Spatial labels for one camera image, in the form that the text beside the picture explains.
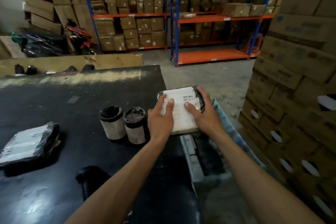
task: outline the wall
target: wall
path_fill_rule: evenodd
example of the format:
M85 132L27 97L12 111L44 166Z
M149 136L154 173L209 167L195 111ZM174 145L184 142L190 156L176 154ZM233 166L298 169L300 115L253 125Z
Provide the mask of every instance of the wall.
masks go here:
M0 30L11 33L20 23L26 23L23 0L0 0Z

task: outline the motorcycle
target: motorcycle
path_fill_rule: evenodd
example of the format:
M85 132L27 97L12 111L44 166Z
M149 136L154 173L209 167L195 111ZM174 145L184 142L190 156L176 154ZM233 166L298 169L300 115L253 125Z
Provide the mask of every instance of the motorcycle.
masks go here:
M91 41L92 35L77 26L73 20L68 19L65 29L69 33L69 39L76 55L100 54L98 44ZM71 54L67 39L61 35L36 26L18 28L18 30L22 36L13 34L12 40L19 43L21 51L24 52L27 57L56 57Z

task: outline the person's right arm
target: person's right arm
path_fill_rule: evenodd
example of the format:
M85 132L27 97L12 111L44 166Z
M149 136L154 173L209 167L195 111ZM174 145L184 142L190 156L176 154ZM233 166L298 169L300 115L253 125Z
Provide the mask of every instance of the person's right arm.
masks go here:
M205 111L184 104L201 131L220 148L247 204L260 224L324 223L295 195L259 167L225 132L209 95L200 87Z

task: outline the person's left arm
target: person's left arm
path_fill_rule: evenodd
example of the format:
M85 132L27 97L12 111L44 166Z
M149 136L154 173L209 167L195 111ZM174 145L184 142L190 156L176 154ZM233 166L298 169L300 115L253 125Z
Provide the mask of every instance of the person's left arm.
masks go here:
M169 100L166 114L160 115L165 97L162 95L154 109L148 111L149 143L94 192L65 224L123 223L173 129L174 100Z

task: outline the black table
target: black table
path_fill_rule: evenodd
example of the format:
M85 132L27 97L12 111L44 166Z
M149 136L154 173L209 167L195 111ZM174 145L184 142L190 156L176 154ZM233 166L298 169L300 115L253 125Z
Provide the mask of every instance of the black table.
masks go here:
M0 147L17 132L57 122L63 148L54 164L6 177L0 173L0 223L61 224L83 203L77 172L96 165L113 175L139 147L112 143L98 119L109 105L153 108L165 90L158 65L80 75L0 80ZM80 97L74 104L72 96ZM129 223L198 223L199 206L178 137L171 137L132 207Z

